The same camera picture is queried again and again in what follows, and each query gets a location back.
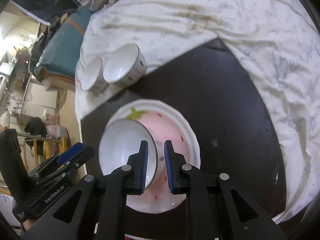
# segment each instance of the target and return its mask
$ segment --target white cabinet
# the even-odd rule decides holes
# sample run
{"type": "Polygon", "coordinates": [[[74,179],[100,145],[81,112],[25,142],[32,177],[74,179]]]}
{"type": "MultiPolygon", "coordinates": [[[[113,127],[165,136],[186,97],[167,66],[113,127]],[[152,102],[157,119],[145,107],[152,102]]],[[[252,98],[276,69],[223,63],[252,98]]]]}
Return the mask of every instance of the white cabinet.
{"type": "Polygon", "coordinates": [[[57,95],[57,91],[46,91],[44,86],[30,82],[25,101],[32,103],[33,105],[55,109],[57,104],[57,95]]]}
{"type": "Polygon", "coordinates": [[[23,105],[21,114],[42,118],[44,116],[44,113],[54,114],[54,111],[55,111],[54,108],[39,106],[30,102],[25,102],[25,104],[23,105]]]}

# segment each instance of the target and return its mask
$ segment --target stain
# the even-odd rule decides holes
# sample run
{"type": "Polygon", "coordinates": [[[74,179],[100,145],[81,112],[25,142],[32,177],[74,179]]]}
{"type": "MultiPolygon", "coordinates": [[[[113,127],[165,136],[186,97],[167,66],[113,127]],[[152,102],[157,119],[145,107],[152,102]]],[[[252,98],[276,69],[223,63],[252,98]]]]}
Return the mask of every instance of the stain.
{"type": "Polygon", "coordinates": [[[200,7],[189,6],[188,12],[178,12],[176,16],[187,18],[186,32],[194,34],[202,34],[204,30],[210,29],[212,24],[220,26],[222,24],[222,19],[218,18],[216,15],[204,15],[196,10],[200,10],[200,7]]]}
{"type": "Polygon", "coordinates": [[[218,139],[211,139],[210,142],[213,148],[219,148],[218,139]]]}
{"type": "Polygon", "coordinates": [[[196,4],[190,4],[188,7],[188,10],[192,10],[192,11],[196,11],[199,12],[201,9],[200,5],[196,5],[196,4]]]}

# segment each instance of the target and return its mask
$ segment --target white bowl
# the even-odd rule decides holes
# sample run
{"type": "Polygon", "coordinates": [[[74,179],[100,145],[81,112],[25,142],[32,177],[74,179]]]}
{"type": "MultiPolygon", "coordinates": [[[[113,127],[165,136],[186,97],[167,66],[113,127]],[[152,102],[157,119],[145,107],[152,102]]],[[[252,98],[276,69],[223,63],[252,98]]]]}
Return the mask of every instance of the white bowl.
{"type": "Polygon", "coordinates": [[[146,71],[146,61],[135,43],[116,49],[105,63],[103,78],[109,84],[125,87],[136,83],[146,71]]]}
{"type": "Polygon", "coordinates": [[[86,92],[99,93],[102,92],[107,85],[108,83],[103,78],[102,59],[98,57],[87,66],[81,80],[81,89],[86,92]]]}
{"type": "Polygon", "coordinates": [[[118,120],[104,131],[99,145],[99,163],[103,175],[127,164],[129,156],[139,152],[142,140],[148,142],[147,188],[156,174],[157,148],[150,132],[134,120],[118,120]]]}

